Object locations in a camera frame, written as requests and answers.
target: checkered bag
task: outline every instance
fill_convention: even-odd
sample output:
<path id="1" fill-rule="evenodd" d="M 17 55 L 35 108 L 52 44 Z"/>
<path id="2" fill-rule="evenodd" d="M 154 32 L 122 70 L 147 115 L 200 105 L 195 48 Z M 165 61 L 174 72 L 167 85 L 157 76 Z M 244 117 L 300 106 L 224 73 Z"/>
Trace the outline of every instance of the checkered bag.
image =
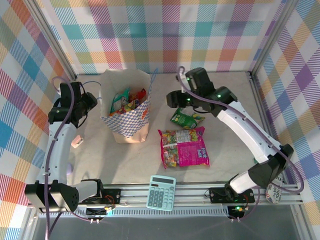
<path id="1" fill-rule="evenodd" d="M 118 143 L 137 143 L 146 139 L 149 129 L 152 83 L 157 72 L 158 69 L 153 72 L 151 78 L 141 70 L 131 69 L 107 70 L 101 75 L 101 119 L 111 129 Z M 132 92 L 141 91 L 142 88 L 148 89 L 147 99 L 132 111 L 109 116 L 114 96 L 128 87 Z"/>

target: plaid wall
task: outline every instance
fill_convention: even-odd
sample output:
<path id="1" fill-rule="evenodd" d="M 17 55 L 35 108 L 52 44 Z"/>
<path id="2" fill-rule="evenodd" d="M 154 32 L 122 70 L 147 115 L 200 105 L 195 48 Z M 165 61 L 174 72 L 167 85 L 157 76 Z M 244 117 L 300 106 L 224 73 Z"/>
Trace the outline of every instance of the plaid wall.
<path id="1" fill-rule="evenodd" d="M 273 133 L 294 147 L 302 198 L 320 239 L 320 1 L 300 0 L 258 73 Z M 290 177 L 297 176 L 291 172 Z"/>
<path id="2" fill-rule="evenodd" d="M 56 92 L 66 77 L 23 0 L 0 1 L 0 240 L 17 239 L 48 141 Z"/>
<path id="3" fill-rule="evenodd" d="M 178 64 L 248 71 L 285 2 L 38 0 L 78 74 L 107 68 L 172 73 Z"/>

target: calculator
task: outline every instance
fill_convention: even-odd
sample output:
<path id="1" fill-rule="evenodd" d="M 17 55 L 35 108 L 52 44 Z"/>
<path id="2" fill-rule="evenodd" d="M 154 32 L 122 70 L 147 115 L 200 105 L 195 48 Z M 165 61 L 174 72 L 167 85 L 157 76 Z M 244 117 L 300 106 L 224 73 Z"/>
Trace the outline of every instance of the calculator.
<path id="1" fill-rule="evenodd" d="M 176 179 L 169 176 L 153 175 L 150 178 L 146 207 L 172 211 L 175 201 Z"/>

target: white table surface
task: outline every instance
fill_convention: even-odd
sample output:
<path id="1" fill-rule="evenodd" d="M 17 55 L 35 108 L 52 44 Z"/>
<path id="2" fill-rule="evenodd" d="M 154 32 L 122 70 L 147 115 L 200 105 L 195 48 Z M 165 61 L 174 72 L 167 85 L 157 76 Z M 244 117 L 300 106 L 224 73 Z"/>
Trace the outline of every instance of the white table surface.
<path id="1" fill-rule="evenodd" d="M 208 74 L 216 88 L 228 87 L 242 103 L 246 111 L 261 126 L 256 102 L 244 72 L 219 72 Z M 98 81 L 99 75 L 81 75 L 78 81 Z M 99 85 L 88 83 L 87 92 L 98 97 Z M 164 169 L 161 161 L 160 130 L 178 130 L 180 126 L 170 122 L 175 109 L 166 105 L 166 95 L 179 90 L 175 74 L 159 74 L 152 87 L 149 133 L 142 143 L 116 143 L 109 128 L 100 119 L 100 103 L 89 112 L 85 124 L 77 130 L 84 142 L 71 147 L 69 162 L 74 170 L 68 176 L 69 184 L 83 179 L 99 178 L 103 184 L 148 183 L 151 175 L 176 178 L 177 182 L 228 181 L 236 174 L 253 166 L 253 155 L 231 129 L 213 115 L 199 126 L 205 127 L 203 139 L 211 166 L 172 167 Z"/>

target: calculator display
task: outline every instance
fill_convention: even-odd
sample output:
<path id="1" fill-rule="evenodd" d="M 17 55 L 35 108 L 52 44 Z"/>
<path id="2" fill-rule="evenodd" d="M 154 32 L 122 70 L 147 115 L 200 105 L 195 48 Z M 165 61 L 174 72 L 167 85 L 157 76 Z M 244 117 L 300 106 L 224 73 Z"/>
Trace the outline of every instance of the calculator display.
<path id="1" fill-rule="evenodd" d="M 152 180 L 154 182 L 160 182 L 160 183 L 166 183 L 166 184 L 173 184 L 174 181 L 172 179 L 165 179 L 165 178 L 159 178 L 159 177 L 153 177 Z"/>

